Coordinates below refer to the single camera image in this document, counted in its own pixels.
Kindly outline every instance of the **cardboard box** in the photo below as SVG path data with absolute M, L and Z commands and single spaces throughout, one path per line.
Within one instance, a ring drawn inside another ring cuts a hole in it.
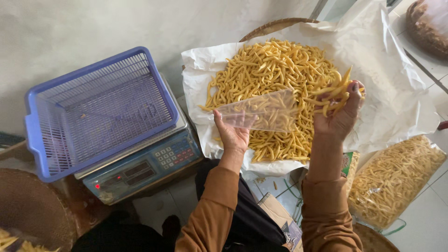
M 286 236 L 286 243 L 292 252 L 303 252 L 302 230 L 297 226 L 286 209 L 269 192 L 258 205 L 274 220 Z

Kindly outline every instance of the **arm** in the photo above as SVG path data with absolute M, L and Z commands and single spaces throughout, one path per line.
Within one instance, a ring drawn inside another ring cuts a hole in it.
M 347 179 L 340 176 L 342 143 L 362 106 L 359 87 L 364 86 L 357 81 L 349 85 L 350 98 L 335 116 L 314 116 L 312 158 L 302 182 L 304 251 L 362 251 L 361 240 L 353 232 L 347 204 Z
M 187 225 L 176 251 L 220 252 L 232 224 L 237 206 L 238 180 L 244 152 L 249 144 L 249 130 L 225 125 L 216 110 L 215 124 L 224 144 L 224 153 L 205 182 L 205 190 Z

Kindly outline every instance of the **brown sleeve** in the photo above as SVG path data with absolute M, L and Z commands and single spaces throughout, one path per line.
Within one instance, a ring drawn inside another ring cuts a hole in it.
M 345 182 L 302 182 L 302 242 L 308 251 L 362 251 L 362 243 L 353 232 L 347 204 Z
M 202 197 L 176 242 L 176 251 L 220 252 L 237 207 L 239 176 L 226 168 L 208 173 Z

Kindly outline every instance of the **white wall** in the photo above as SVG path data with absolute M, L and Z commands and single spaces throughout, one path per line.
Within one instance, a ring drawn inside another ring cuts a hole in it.
M 2 0 L 0 131 L 23 135 L 32 86 L 135 46 L 147 47 L 176 96 L 182 51 L 237 42 L 317 0 Z

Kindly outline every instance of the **digital weighing scale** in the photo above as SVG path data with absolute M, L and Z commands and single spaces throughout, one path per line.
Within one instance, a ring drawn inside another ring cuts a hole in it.
M 75 174 L 105 204 L 114 204 L 202 156 L 185 115 L 162 79 L 179 112 L 176 125 Z

